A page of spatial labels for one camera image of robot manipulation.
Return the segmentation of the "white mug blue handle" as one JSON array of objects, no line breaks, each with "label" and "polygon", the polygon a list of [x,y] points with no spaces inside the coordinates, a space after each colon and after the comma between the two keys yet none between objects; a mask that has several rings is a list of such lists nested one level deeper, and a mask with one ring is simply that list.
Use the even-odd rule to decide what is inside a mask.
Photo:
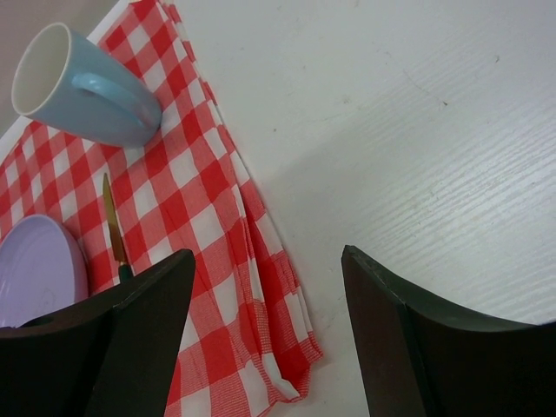
[{"label": "white mug blue handle", "polygon": [[144,83],[64,23],[44,27],[17,66],[11,103],[20,115],[92,142],[141,148],[162,108]]}]

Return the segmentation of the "gold knife dark handle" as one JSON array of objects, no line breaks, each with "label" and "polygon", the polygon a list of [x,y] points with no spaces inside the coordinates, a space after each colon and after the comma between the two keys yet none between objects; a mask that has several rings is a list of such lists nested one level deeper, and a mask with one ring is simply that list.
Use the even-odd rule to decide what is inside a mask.
[{"label": "gold knife dark handle", "polygon": [[115,260],[118,262],[118,276],[120,282],[126,282],[134,275],[125,251],[107,173],[103,174],[103,204],[109,227],[109,239],[112,253]]}]

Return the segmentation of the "lilac plastic plate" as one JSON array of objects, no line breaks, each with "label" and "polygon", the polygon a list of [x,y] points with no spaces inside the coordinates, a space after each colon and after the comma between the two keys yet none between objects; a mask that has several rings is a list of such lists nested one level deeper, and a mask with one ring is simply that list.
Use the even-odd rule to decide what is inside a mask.
[{"label": "lilac plastic plate", "polygon": [[23,218],[1,243],[1,326],[18,328],[89,297],[77,240],[47,215]]}]

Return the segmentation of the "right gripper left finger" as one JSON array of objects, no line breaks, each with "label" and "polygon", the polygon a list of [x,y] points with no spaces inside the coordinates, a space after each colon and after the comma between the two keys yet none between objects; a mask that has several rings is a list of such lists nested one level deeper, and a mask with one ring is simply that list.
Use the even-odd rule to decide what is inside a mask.
[{"label": "right gripper left finger", "polygon": [[180,249],[84,301],[1,330],[3,416],[162,416],[195,279]]}]

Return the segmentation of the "red white checkered cloth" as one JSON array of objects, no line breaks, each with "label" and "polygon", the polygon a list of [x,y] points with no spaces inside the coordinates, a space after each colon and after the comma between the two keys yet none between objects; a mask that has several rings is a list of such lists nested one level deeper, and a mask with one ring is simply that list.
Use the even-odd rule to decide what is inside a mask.
[{"label": "red white checkered cloth", "polygon": [[128,3],[100,47],[144,81],[162,126],[119,149],[30,122],[1,166],[1,230],[26,215],[79,241],[89,290],[118,283],[103,199],[108,175],[132,268],[195,255],[168,416],[265,416],[308,395],[321,350],[301,285],[225,127],[170,1]]}]

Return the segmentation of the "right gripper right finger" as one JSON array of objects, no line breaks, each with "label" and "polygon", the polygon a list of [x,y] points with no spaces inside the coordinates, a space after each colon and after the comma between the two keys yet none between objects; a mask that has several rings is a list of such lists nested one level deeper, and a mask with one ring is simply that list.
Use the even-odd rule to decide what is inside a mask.
[{"label": "right gripper right finger", "polygon": [[343,249],[341,264],[371,415],[554,415],[553,322],[462,307],[354,246]]}]

